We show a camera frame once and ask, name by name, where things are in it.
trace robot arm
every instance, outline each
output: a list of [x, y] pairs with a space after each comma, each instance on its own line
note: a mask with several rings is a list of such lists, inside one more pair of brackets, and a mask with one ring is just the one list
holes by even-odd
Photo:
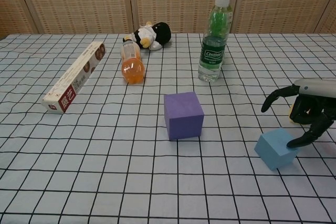
[[318, 139], [336, 119], [336, 81], [300, 79], [292, 86], [273, 91], [264, 101], [265, 112], [279, 97], [298, 95], [289, 117], [296, 123], [311, 124], [303, 136], [290, 141], [288, 147], [309, 145]]

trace penguin plush toy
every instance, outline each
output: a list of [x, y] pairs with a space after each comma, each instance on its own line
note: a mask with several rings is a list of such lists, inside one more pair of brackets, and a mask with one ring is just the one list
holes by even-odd
[[167, 23], [160, 22], [152, 25], [151, 22], [147, 22], [145, 26], [141, 26], [135, 32], [126, 35], [123, 41], [131, 39], [135, 41], [140, 48], [158, 50], [169, 42], [171, 37], [170, 27]]

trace cardboard box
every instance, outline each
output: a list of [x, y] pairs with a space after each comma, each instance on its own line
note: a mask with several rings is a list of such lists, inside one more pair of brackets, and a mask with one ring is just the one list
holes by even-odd
[[103, 42], [92, 42], [43, 97], [42, 105], [51, 112], [64, 113], [104, 55]]

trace orange juice bottle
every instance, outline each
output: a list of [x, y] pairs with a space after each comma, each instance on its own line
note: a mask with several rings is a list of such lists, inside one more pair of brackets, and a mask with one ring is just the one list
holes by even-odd
[[130, 39], [125, 40], [121, 47], [121, 72], [129, 84], [140, 83], [143, 80], [145, 67], [140, 57], [140, 47]]

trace plastic bottle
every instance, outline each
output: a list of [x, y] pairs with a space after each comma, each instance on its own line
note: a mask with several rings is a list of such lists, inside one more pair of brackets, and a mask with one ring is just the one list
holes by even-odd
[[121, 47], [121, 72], [129, 84], [143, 80], [144, 66], [140, 57], [140, 47], [132, 40], [126, 40]]
[[215, 6], [210, 12], [198, 64], [198, 77], [203, 81], [215, 81], [221, 72], [233, 17], [229, 3], [230, 0], [215, 0]]

